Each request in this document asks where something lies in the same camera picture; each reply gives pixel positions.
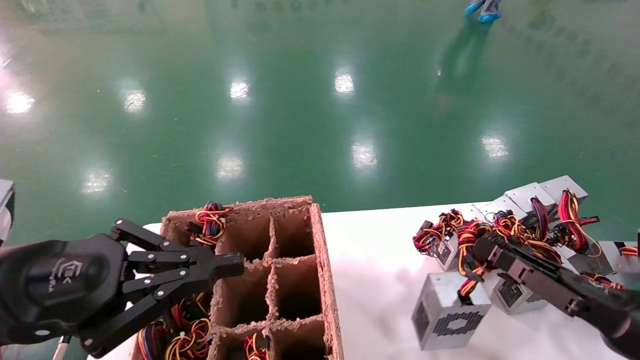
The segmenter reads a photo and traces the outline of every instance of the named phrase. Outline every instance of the cable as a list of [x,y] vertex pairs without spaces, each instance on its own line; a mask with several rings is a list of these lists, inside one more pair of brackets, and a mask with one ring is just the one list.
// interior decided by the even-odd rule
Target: cable
[[269,349],[258,348],[255,344],[255,338],[258,335],[256,332],[253,337],[246,337],[244,339],[244,352],[247,360],[269,360]]
[[209,349],[207,334],[211,328],[209,319],[203,318],[191,323],[191,330],[171,340],[164,353],[165,360],[203,359]]
[[547,208],[537,197],[531,198],[531,206],[536,212],[536,217],[538,217],[538,226],[536,226],[536,238],[539,241],[546,241],[547,234],[549,232],[549,213],[547,213]]
[[560,202],[558,203],[558,216],[567,227],[568,235],[562,240],[562,244],[569,246],[578,254],[584,254],[589,250],[587,239],[591,240],[598,249],[598,254],[589,255],[590,258],[597,258],[602,255],[600,244],[589,236],[583,229],[582,225],[592,224],[595,222],[593,218],[581,220],[578,215],[578,199],[570,190],[564,190]]
[[[491,230],[493,230],[493,227],[490,224],[475,220],[469,222],[458,231],[458,272],[467,278],[458,291],[461,297],[466,298],[469,296],[475,290],[478,282],[482,280],[482,276],[490,271],[471,256],[471,250],[478,237]],[[470,270],[472,269],[472,274],[467,273],[465,265]]]
[[611,280],[609,280],[608,278],[602,276],[602,275],[598,275],[598,274],[592,274],[590,272],[581,272],[580,273],[583,277],[586,277],[587,279],[591,280],[591,282],[594,285],[601,285],[604,288],[609,288],[609,289],[617,289],[617,290],[624,290],[626,289],[626,287],[624,287],[624,285],[619,284],[617,282],[613,282]]
[[633,246],[625,246],[619,249],[622,256],[638,256],[638,248]]
[[193,238],[204,245],[215,246],[227,228],[225,219],[231,210],[232,208],[225,208],[217,202],[209,201],[196,213],[196,221],[202,224],[202,235],[193,234]]
[[444,241],[447,235],[452,236],[458,232],[458,228],[464,223],[465,219],[462,213],[456,209],[451,209],[448,213],[442,213],[440,214],[440,219],[437,224],[433,227],[422,228],[422,231],[413,237],[413,246],[415,246],[416,250],[422,255],[434,258],[437,256],[437,254],[433,252],[434,246]]

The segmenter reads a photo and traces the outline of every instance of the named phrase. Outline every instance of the cardboard box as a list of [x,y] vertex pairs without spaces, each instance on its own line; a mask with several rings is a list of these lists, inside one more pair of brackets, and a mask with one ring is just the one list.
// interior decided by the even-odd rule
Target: cardboard box
[[[321,212],[311,196],[229,205],[217,254],[244,254],[242,277],[212,289],[208,360],[226,360],[245,336],[271,340],[269,358],[343,360],[342,340]],[[199,209],[172,211],[161,235],[187,244]],[[132,360],[141,360],[136,342]]]

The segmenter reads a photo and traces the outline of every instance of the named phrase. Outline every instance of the yellow wire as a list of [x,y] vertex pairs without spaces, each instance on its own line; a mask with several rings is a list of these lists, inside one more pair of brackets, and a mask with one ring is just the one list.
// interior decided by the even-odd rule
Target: yellow wire
[[198,304],[198,307],[200,308],[200,310],[202,310],[202,312],[206,314],[208,313],[208,311],[206,311],[204,307],[202,307],[202,304],[200,303],[200,299],[202,299],[201,295],[203,294],[198,295],[198,297],[196,298],[196,304]]
[[582,231],[584,236],[586,236],[587,239],[591,240],[593,242],[593,245],[596,245],[596,247],[598,248],[598,254],[596,254],[596,255],[588,255],[588,256],[590,258],[597,258],[598,256],[602,255],[602,248],[601,248],[600,244],[597,241],[595,241],[592,237],[590,237],[589,234],[587,234],[584,230],[582,230],[582,227],[580,227],[580,230]]

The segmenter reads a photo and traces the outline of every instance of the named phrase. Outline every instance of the metal casing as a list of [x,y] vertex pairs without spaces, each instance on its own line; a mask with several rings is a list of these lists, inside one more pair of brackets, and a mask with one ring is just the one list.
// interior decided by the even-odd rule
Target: metal casing
[[544,183],[540,183],[540,186],[553,198],[556,204],[560,201],[562,197],[562,192],[564,190],[571,190],[578,198],[578,203],[582,203],[587,199],[589,194],[584,191],[569,175],[557,177],[555,179],[551,179],[549,181],[545,181]]
[[412,316],[421,349],[466,346],[489,312],[491,301],[482,285],[470,294],[473,305],[460,302],[458,290],[465,280],[457,272],[427,275]]
[[[602,245],[606,244],[606,242],[603,241],[599,244],[602,247]],[[587,252],[584,254],[577,254],[575,251],[569,249],[566,246],[558,247],[556,248],[556,250],[563,258],[564,267],[573,270],[578,274],[581,272],[590,272],[592,274],[607,276],[614,272],[613,266],[607,258],[607,253],[604,251],[604,249],[607,249],[608,246],[609,245],[605,245],[605,247],[602,249],[602,254],[600,254],[596,258],[591,257],[595,254],[598,254],[598,249],[593,245],[592,242],[589,242],[589,250],[587,250]]]
[[511,212],[513,212],[518,220],[524,220],[528,216],[527,213],[522,211],[522,209],[520,209],[520,207],[518,207],[515,202],[504,195],[480,208],[480,212],[483,214],[486,221],[491,223],[493,222],[494,214],[496,214],[498,211],[507,210],[511,210]]
[[[482,213],[473,205],[460,209],[465,221],[484,220]],[[452,271],[458,267],[458,235],[453,234],[450,238],[441,241],[434,250],[435,259],[440,268],[444,271]]]
[[[623,256],[613,241],[600,241],[602,253],[611,264],[614,272],[640,273],[640,263],[637,256]],[[635,241],[625,241],[625,246],[635,247]]]
[[535,226],[538,223],[536,212],[533,210],[531,198],[537,197],[545,206],[550,217],[555,217],[557,213],[556,201],[538,183],[531,183],[513,190],[504,192],[504,195],[511,199],[528,217],[522,220],[526,226]]
[[508,315],[539,310],[548,305],[529,288],[512,279],[501,279],[491,292],[491,300]]

